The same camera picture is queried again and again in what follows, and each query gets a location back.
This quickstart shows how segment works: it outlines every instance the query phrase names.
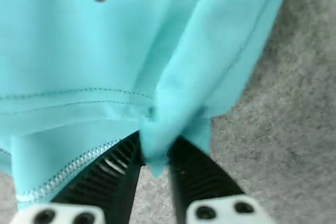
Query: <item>stitching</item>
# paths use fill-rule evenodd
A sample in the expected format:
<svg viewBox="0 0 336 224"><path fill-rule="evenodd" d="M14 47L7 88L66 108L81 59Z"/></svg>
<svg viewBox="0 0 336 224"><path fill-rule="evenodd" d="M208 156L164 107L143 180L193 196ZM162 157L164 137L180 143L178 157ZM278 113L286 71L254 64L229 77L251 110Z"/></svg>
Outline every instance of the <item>stitching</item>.
<svg viewBox="0 0 336 224"><path fill-rule="evenodd" d="M29 113L29 112L39 111L39 110L56 109L56 108L62 108L62 107L67 107L67 106L72 106L72 105L89 104L89 103L116 103L116 104L124 104L124 105L142 106L140 104L134 104L134 103L130 103L130 102L118 102L118 101L110 101L110 100L83 101L83 102L73 102L73 103L67 103L67 104L49 106L49 107L43 107L43 108L36 108L36 109L31 109L31 110L14 111L14 112L1 112L0 115L13 115L13 114Z"/></svg>
<svg viewBox="0 0 336 224"><path fill-rule="evenodd" d="M95 91L115 91L121 92L125 94L135 94L140 95L142 97L152 98L149 95L138 93L138 92L131 92L125 91L122 89L108 89L108 88L84 88L84 89L66 89L66 90L59 90L59 91L46 91L42 93L30 93L30 94L9 94L0 96L0 101L4 100L25 100L25 99L33 99L33 98L41 98L41 97L51 97L54 95L64 95L64 94L71 94L71 93L79 93L79 92L95 92Z"/></svg>
<svg viewBox="0 0 336 224"><path fill-rule="evenodd" d="M6 156L11 156L11 154L8 151L5 151L4 149L0 148L0 153L5 154Z"/></svg>
<svg viewBox="0 0 336 224"><path fill-rule="evenodd" d="M227 67L227 71L226 73L239 61L239 59L241 58L242 56L242 51L245 49L245 47L247 46L247 44L249 43L253 33L255 32L256 30L256 27L257 25L259 24L259 21L260 21L260 17L262 15L262 13L264 13L265 9L267 8L268 4L269 4L269 1L270 0L265 0L264 4L262 5L259 13L258 13L258 16L253 24L253 27L251 29L251 31L249 32L245 42L243 43L242 47L238 50L238 53L236 54L236 58L232 61L232 63Z"/></svg>

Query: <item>screw hole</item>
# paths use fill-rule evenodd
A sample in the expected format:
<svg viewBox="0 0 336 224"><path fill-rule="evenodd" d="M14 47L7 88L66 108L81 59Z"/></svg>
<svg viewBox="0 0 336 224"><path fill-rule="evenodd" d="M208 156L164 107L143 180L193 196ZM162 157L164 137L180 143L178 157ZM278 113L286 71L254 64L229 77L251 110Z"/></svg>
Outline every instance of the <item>screw hole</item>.
<svg viewBox="0 0 336 224"><path fill-rule="evenodd" d="M216 218L216 212L211 207L201 206L197 208L196 216L199 220L212 220Z"/></svg>
<svg viewBox="0 0 336 224"><path fill-rule="evenodd" d="M34 224L50 224L55 215L55 212L51 209L43 210L35 217Z"/></svg>
<svg viewBox="0 0 336 224"><path fill-rule="evenodd" d="M82 214L78 215L73 224L93 224L94 223L94 215L89 212L83 212Z"/></svg>
<svg viewBox="0 0 336 224"><path fill-rule="evenodd" d="M253 207L245 202L238 202L235 204L235 210L240 214L250 214L254 212Z"/></svg>

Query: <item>gray carpet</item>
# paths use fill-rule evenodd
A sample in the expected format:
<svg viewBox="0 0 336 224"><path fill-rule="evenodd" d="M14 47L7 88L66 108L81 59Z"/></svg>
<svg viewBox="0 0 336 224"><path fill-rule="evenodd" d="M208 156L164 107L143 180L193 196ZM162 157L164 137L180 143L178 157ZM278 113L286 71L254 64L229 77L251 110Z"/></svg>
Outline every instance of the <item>gray carpet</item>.
<svg viewBox="0 0 336 224"><path fill-rule="evenodd" d="M285 0L249 87L214 120L212 156L279 223L336 223L336 0ZM143 170L130 223L174 223ZM15 212L0 175L0 224Z"/></svg>

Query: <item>turquoise fabric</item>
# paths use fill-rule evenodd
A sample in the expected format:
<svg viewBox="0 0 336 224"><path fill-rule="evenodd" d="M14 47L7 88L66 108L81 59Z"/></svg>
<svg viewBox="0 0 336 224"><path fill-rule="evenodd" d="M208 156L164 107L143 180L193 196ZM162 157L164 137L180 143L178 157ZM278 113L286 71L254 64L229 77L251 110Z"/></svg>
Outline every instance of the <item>turquoise fabric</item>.
<svg viewBox="0 0 336 224"><path fill-rule="evenodd" d="M210 119L240 97L281 2L0 0L0 167L19 208L136 130L155 174L180 134L208 154Z"/></svg>

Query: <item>turquoise shirt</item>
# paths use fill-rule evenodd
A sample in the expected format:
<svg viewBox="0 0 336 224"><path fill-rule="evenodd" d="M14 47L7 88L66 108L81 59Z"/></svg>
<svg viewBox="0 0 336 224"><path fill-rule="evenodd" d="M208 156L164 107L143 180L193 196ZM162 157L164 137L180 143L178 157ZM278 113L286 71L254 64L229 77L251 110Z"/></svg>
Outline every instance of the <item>turquoise shirt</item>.
<svg viewBox="0 0 336 224"><path fill-rule="evenodd" d="M137 130L154 173L180 134L208 154L281 2L0 0L0 167L19 208Z"/></svg>

